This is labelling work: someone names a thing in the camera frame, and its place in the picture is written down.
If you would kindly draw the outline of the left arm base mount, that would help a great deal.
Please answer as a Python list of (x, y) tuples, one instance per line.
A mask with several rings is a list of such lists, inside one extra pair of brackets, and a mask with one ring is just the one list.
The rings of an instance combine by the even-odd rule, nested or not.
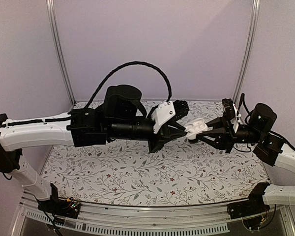
[(81, 201), (70, 197), (68, 199), (61, 199), (58, 196), (58, 189), (54, 184), (50, 184), (51, 195), (48, 200), (38, 200), (38, 209), (52, 215), (64, 216), (68, 218), (77, 219)]

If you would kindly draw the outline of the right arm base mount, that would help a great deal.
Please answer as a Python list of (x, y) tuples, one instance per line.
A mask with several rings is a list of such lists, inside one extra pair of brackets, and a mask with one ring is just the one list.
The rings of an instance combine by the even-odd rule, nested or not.
[(250, 192), (247, 200), (228, 204), (227, 213), (231, 219), (242, 218), (270, 210), (270, 206), (263, 201), (263, 195), (268, 186), (270, 186), (268, 182), (258, 183)]

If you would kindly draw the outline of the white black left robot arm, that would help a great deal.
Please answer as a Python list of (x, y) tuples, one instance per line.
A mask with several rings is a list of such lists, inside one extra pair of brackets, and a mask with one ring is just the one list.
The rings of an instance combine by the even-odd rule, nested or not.
[(48, 145), (86, 147), (114, 139), (143, 140), (154, 153), (186, 132), (178, 121), (186, 116), (186, 101), (165, 101), (149, 112), (141, 103), (141, 91), (130, 85), (111, 86), (104, 102), (86, 105), (53, 117), (12, 120), (0, 115), (0, 172), (16, 178), (52, 213), (60, 213), (57, 189), (46, 183), (23, 157), (24, 148)]

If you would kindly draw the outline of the white earbuds charging case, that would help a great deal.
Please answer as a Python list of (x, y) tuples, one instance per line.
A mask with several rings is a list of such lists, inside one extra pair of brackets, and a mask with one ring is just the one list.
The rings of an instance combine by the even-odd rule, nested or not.
[(206, 132), (208, 126), (203, 118), (196, 118), (184, 125), (187, 140), (193, 142), (197, 140), (197, 135)]

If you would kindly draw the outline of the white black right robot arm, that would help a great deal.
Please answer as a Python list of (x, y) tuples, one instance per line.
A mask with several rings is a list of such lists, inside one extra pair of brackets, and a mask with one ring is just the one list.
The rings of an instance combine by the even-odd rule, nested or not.
[[(252, 152), (264, 163), (295, 173), (295, 147), (282, 135), (272, 131), (276, 113), (266, 104), (258, 103), (249, 113), (249, 121), (240, 123), (239, 110), (230, 99), (222, 101), (223, 115), (206, 123), (208, 131), (196, 139), (215, 149), (231, 152), (235, 144), (252, 144)], [(263, 205), (295, 206), (295, 186), (258, 183), (244, 204), (248, 214), (255, 214)]]

